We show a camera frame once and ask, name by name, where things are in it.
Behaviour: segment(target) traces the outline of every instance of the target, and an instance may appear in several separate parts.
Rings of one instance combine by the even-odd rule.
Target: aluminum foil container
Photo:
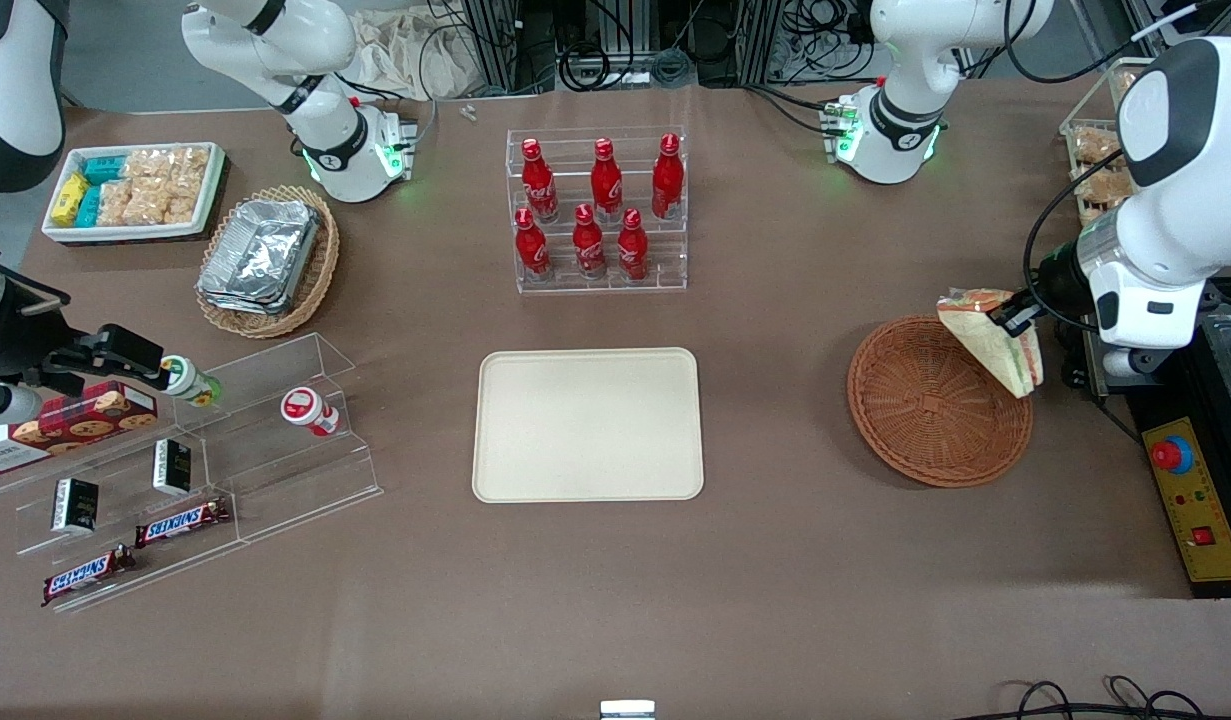
[[[299,201],[251,199],[228,220],[198,278],[214,306],[281,314],[291,309],[318,235],[318,210]]]

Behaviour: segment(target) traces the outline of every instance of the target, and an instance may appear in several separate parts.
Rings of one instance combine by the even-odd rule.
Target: yellow control panel
[[[1188,418],[1144,433],[1179,555],[1195,583],[1231,580],[1231,529]]]

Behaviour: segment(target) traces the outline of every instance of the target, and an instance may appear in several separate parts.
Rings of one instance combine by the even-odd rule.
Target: woven basket
[[[872,449],[931,486],[1002,478],[1032,436],[1032,400],[1013,398],[934,315],[872,332],[851,362],[847,398]]]
[[[340,230],[335,225],[331,209],[326,207],[326,201],[303,187],[291,187],[283,183],[281,187],[261,190],[243,202],[246,201],[300,201],[311,206],[311,208],[318,208],[318,213],[323,215],[321,224],[318,224],[318,235],[313,239],[318,245],[314,245],[313,251],[309,254],[308,266],[304,268],[304,277],[300,278],[299,288],[295,288],[295,299],[291,304],[291,310],[281,315],[239,313],[214,306],[206,302],[202,295],[198,295],[198,305],[202,306],[202,313],[211,320],[211,324],[214,327],[223,329],[223,331],[257,340],[283,336],[283,334],[294,331],[294,329],[308,322],[308,319],[318,310],[318,305],[323,304],[326,290],[331,287],[331,274],[335,274],[335,263],[340,260]],[[211,236],[211,245],[207,246],[206,257],[202,260],[203,268],[209,263],[215,246],[219,245],[219,236],[223,234],[223,228],[227,226],[228,220],[231,219],[231,215],[236,213],[240,206],[241,202],[234,206],[234,209],[228,210],[227,217],[217,225],[214,234]]]

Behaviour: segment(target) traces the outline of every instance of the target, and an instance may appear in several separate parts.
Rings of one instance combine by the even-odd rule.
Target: table
[[[1231,601],[1185,599],[1142,452],[1077,393],[1046,383],[1025,459],[964,491],[891,471],[844,405],[879,322],[1018,282],[1085,87],[966,82],[899,187],[827,167],[740,91],[478,101],[475,124],[446,106],[414,182],[335,206],[343,255],[307,325],[358,363],[345,389],[385,495],[79,615],[36,607],[47,569],[16,561],[0,506],[0,718],[592,718],[650,697],[666,719],[939,719],[1013,706],[1016,681],[1107,702],[1109,673],[1231,713]],[[668,122],[691,135],[691,288],[516,295],[505,132]],[[73,145],[220,143],[229,206],[309,183],[271,111],[68,123]],[[1043,246],[1076,231],[1060,206]],[[75,327],[122,322],[199,366],[263,347],[204,322],[199,252],[34,238],[23,268],[71,292]],[[483,357],[627,346],[698,357],[703,492],[478,502]]]

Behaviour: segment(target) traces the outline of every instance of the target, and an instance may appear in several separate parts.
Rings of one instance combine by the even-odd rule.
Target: small black box
[[[167,495],[190,495],[193,452],[174,439],[159,439],[153,460],[153,489]]]
[[[55,484],[54,514],[50,528],[57,533],[94,533],[98,513],[98,486],[95,482],[65,478]]]

